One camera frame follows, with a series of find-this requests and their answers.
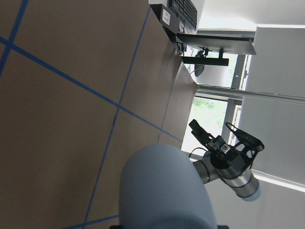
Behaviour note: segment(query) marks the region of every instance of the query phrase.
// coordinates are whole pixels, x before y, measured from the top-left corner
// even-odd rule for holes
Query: cable
[[[208,178],[208,182],[207,183],[209,183],[210,182],[210,177],[211,177],[211,175],[210,175],[210,171],[209,171],[209,169],[208,169],[208,167],[205,165],[205,163],[203,162],[203,161],[199,161],[203,166],[204,166],[204,168],[205,168],[205,171],[206,171],[206,174],[207,174],[207,178]]]
[[[184,29],[186,28],[186,26],[185,26],[185,21],[183,20],[183,32],[184,32]]]
[[[178,55],[183,55],[184,56],[184,45],[183,45],[183,43],[176,42],[176,44],[177,44],[177,47],[178,47],[178,51],[177,51]]]
[[[183,29],[183,31],[182,31],[182,32],[184,33],[184,28],[183,28],[181,25],[179,25],[179,27],[181,27],[181,28]]]
[[[238,130],[238,128],[232,123],[226,122],[225,125],[233,134],[235,134],[235,132]]]
[[[249,169],[251,169],[251,168],[252,168],[252,165],[253,165],[253,162],[251,163],[251,165],[250,165],[250,168],[249,168]]]
[[[202,149],[202,150],[204,150],[205,152],[208,151],[207,149],[204,149],[204,148],[202,148],[202,147],[197,147],[197,148],[195,148],[195,149],[192,150],[192,152],[191,152],[190,155],[189,155],[189,158],[191,158],[191,155],[193,154],[193,152],[194,152],[196,149]]]
[[[195,69],[194,71],[192,71],[190,74],[194,73],[195,71],[197,71],[199,68]]]
[[[195,48],[193,48],[193,47],[191,47],[191,46],[189,46],[189,47],[190,47],[190,49],[192,50],[191,56],[193,56],[193,52],[194,52]]]

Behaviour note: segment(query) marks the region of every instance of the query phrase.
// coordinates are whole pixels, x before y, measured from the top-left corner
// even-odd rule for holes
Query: window
[[[196,49],[191,49],[190,52],[189,56],[197,54]],[[218,53],[209,52],[208,57],[218,57]],[[226,89],[245,90],[251,55],[224,53],[224,58],[229,58],[230,60],[228,68],[230,75],[225,86],[227,87]],[[192,74],[194,65],[187,64],[186,67]],[[196,119],[208,133],[214,137],[221,135],[228,144],[235,145],[236,137],[225,126],[225,122],[232,123],[238,127],[242,109],[242,97],[232,95],[232,91],[234,90],[231,90],[231,94],[225,94],[218,93],[216,90],[214,92],[198,90],[193,101],[188,123]],[[182,150],[185,152],[192,152],[195,148],[202,147],[191,131],[191,128],[187,126],[182,144]],[[202,156],[204,151],[198,149],[193,154]]]
[[[187,50],[184,53],[185,56],[194,57],[199,52],[198,49],[187,46]],[[218,58],[218,52],[208,52],[208,58]],[[185,67],[188,69],[194,81],[199,81],[200,83],[212,85],[212,86],[222,86],[222,87],[231,87],[234,79],[234,71],[237,62],[237,54],[224,53],[223,58],[229,59],[229,66],[214,66],[214,65],[205,65],[205,69],[202,73],[203,81],[201,82],[201,75],[199,77],[195,76],[195,65],[186,64]]]
[[[197,122],[213,136],[221,135],[227,104],[226,101],[195,97],[188,123],[193,119],[196,119]],[[188,126],[184,134],[181,149],[185,152],[191,152],[197,147],[202,147],[202,145],[192,135],[191,131],[191,128]],[[203,152],[196,151],[195,154],[202,156],[202,153]]]

